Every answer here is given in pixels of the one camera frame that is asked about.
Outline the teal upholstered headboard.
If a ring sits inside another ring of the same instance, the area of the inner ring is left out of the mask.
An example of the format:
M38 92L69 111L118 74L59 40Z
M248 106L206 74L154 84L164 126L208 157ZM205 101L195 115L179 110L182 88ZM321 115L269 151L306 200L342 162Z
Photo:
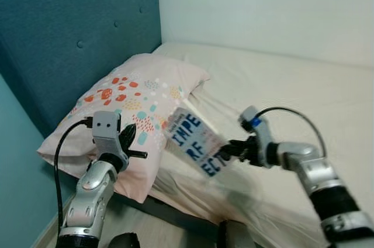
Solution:
M0 74L43 136L94 83L160 45L158 0L0 0Z

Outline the white book blue letters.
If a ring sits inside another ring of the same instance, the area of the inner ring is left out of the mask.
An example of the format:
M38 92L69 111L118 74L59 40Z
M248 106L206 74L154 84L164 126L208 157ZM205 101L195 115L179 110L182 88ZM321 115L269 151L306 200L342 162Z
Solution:
M197 112L177 107L164 128L165 137L178 147L182 157L203 175L214 177L232 162L219 154L227 141Z

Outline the dark grey left robot leg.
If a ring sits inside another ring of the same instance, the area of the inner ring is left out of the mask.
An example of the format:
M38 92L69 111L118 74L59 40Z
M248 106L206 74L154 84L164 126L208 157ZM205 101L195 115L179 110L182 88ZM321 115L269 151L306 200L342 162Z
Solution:
M113 237L107 248L141 248L141 243L136 233L128 232Z

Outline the dark teal bed frame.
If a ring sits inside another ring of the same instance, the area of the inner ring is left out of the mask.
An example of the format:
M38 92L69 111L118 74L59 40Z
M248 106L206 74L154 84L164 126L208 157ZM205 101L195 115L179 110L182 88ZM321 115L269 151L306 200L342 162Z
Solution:
M154 216L161 221L166 221L171 225L185 229L187 232L195 234L206 240L216 242L219 225L214 224L207 219L196 218L187 213L166 204L154 197L148 195L143 203L124 197L121 194L114 194L113 199L122 202L124 205L136 208L137 210Z

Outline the pink patterned pillow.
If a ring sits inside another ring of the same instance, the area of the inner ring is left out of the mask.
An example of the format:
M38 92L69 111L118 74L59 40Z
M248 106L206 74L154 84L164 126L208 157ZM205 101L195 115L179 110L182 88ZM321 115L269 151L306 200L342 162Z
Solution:
M136 124L130 149L147 152L147 158L129 160L128 168L117 179L115 191L143 203L157 178L168 143L163 128L174 109L209 79L206 70L178 59L157 54L132 56L78 98L37 154L52 164L67 128L99 110L117 112L123 126Z

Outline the dark grey right robot leg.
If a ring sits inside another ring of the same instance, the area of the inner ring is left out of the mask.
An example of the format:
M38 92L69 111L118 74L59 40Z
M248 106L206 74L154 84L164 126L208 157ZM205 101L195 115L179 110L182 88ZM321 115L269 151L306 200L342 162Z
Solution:
M257 248L257 245L246 224L228 219L219 224L216 248Z

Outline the mattress with cream sheet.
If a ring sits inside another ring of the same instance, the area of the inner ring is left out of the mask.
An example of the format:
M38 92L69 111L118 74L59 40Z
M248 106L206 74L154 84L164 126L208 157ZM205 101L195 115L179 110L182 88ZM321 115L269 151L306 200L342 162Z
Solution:
M272 108L264 117L276 141L317 144L309 125L284 109L304 114L320 131L328 160L348 192L373 216L372 69L197 44L163 44L157 54L209 73L189 101L228 139L246 138L238 117L256 106ZM328 248L296 174L279 167L233 161L208 177L168 144L150 199L212 224L245 222L264 248Z

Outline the dark grey robot leg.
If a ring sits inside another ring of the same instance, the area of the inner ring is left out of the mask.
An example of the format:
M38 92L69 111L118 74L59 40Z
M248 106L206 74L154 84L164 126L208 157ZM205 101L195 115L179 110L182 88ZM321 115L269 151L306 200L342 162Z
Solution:
M113 237L107 248L141 248L141 243L136 233L128 232Z
M216 248L257 248L257 245L246 224L228 219L219 224Z

